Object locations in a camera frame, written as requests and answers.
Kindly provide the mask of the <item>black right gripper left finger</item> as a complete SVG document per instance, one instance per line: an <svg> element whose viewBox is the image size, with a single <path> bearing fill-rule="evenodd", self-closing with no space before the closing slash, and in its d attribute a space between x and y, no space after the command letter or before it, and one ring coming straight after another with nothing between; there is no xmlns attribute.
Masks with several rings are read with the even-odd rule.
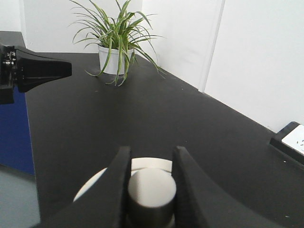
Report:
<svg viewBox="0 0 304 228"><path fill-rule="evenodd" d="M122 146L100 178L75 202L36 228L122 228L131 176L131 148Z"/></svg>

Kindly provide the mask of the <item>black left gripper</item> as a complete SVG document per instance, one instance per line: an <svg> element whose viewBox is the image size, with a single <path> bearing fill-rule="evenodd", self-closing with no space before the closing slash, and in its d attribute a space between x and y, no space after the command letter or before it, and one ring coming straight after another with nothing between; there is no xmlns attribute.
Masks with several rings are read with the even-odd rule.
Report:
<svg viewBox="0 0 304 228"><path fill-rule="evenodd" d="M41 84L69 77L72 64L40 55L21 46L0 45L0 104L14 103L12 70L16 65L18 90L25 93Z"/></svg>

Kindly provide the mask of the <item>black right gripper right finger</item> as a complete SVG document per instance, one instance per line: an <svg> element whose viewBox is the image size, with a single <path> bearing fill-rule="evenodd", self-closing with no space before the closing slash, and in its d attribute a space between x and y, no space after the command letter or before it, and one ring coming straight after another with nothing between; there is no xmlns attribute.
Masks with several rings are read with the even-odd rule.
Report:
<svg viewBox="0 0 304 228"><path fill-rule="evenodd" d="M273 148L172 152L179 228L301 228L304 167Z"/></svg>

